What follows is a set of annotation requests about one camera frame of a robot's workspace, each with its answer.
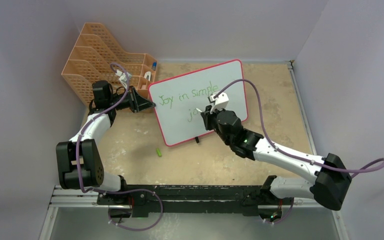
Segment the gray wall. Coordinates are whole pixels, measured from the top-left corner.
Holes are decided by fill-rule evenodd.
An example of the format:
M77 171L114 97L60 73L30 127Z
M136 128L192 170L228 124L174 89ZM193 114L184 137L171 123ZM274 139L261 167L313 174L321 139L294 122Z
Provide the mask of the gray wall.
M85 111L60 76L77 35L60 0L0 0L0 239L39 237L55 146Z
M104 23L158 60L295 59L328 0L65 0L79 29Z
M319 154L384 156L384 0L330 0L294 67ZM352 239L384 239L384 169L353 180L342 214Z

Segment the whiteboard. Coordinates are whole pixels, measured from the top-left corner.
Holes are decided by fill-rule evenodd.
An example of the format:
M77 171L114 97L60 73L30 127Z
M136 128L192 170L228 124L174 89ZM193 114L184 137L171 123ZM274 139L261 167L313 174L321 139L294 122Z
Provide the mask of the whiteboard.
M154 110L167 146L173 146L212 131L207 131L196 108L204 111L210 104L208 96L220 91L230 82L243 79L242 62L238 59L155 82L149 86ZM248 118L243 82L226 91L227 110L234 111L245 121Z

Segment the green handwriting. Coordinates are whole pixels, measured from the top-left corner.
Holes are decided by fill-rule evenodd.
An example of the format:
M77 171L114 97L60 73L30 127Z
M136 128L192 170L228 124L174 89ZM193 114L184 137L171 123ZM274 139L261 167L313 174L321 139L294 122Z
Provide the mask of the green handwriting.
M208 87L205 87L202 89L192 89L189 94L188 93L179 93L178 100L180 102L183 102L183 101L187 101L187 100L190 100L190 99L196 98L196 97L209 97L210 95L214 94L218 90L219 90L219 87L217 85L213 85L211 83L211 81L209 81ZM159 104L161 106L164 106L164 105L168 106L169 105L170 109L173 106L173 102L175 100L177 101L177 98L174 98L174 96L166 97L164 95L161 95L161 96L159 96L159 98L160 98ZM189 114L188 114L188 117L186 118L186 120L190 123L190 122L192 122L194 116L198 115L198 114L199 114L198 110L189 109Z

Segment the wooden tabletop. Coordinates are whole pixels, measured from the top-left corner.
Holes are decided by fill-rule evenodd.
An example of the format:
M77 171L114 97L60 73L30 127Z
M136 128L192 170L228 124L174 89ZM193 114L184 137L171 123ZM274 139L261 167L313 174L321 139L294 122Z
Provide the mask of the wooden tabletop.
M159 63L157 80L211 66L209 63ZM286 64L243 64L244 77L258 88L270 138L310 153L310 144ZM245 84L248 120L244 127L263 134L256 94ZM162 157L158 157L159 148ZM154 113L117 112L98 144L104 169L127 184L261 185L269 175L293 177L274 165L236 156L215 134L167 147Z

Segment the red whiteboard frame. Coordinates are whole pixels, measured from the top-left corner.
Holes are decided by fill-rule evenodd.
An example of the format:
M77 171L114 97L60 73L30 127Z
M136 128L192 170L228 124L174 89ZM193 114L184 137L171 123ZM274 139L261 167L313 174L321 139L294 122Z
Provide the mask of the red whiteboard frame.
M157 82L153 82L149 85L148 87L148 94L149 94L149 97L151 99L151 101L153 102L153 99L152 99L152 96L151 96L151 92L150 92L150 88L152 85L156 85L156 84L159 84L159 83L162 83L162 82L165 82L165 81L169 81L169 80L172 80L172 79L176 79L176 78L179 78L179 77L183 77L185 75L189 75L189 74L193 74L193 73L196 73L196 72L200 72L200 71L203 71L203 70L206 70L206 69L210 69L210 68L214 68L214 67L217 67L217 66L220 66L220 65L224 65L224 64L228 64L228 63L231 63L231 62L235 62L235 61L238 61L240 63L240 70L242 72L242 78L244 78L244 68L242 67L242 61L239 60L239 59L232 59L230 61L226 61L226 62L222 62L222 63L218 63L218 64L215 64L215 65L212 65L212 66L208 66L208 67L204 67L204 68L201 68L201 69L198 69L198 70L195 70L195 71L191 71L191 72L187 72L187 73L184 73L184 74L181 74L181 75L178 75L178 76L173 76L173 77L170 77L170 78L167 78L167 79L164 79L164 80L161 80L161 81L157 81ZM244 120L242 120L242 122L245 122L249 117L250 117L250 113L248 112L248 102L247 102L247 91L245 90L245 82L242 82L242 85L243 85L243 92L245 94L245 107L246 107L246 118ZM154 108L154 113L155 113L155 116L156 116L156 120L158 121L158 126L159 126L159 130L161 131L161 135L162 135L162 139L164 140L164 144L168 147L174 147L176 145L179 145L179 144L182 144L184 142L187 142L187 141L190 141L190 140L194 140L195 137L192 137L192 138L189 138L189 139L186 139L186 140L183 140L181 142L178 142L178 143L175 143L175 144L172 144L172 145L168 145L167 142L166 142L166 138L164 137L164 133L163 133L163 129L161 128L161 123L160 123L160 119L158 118L158 114L157 114L157 111L155 110ZM213 133L214 130L210 131L210 132L206 132L204 134L201 134L197 137L202 137L202 136L205 136L207 134L211 134Z

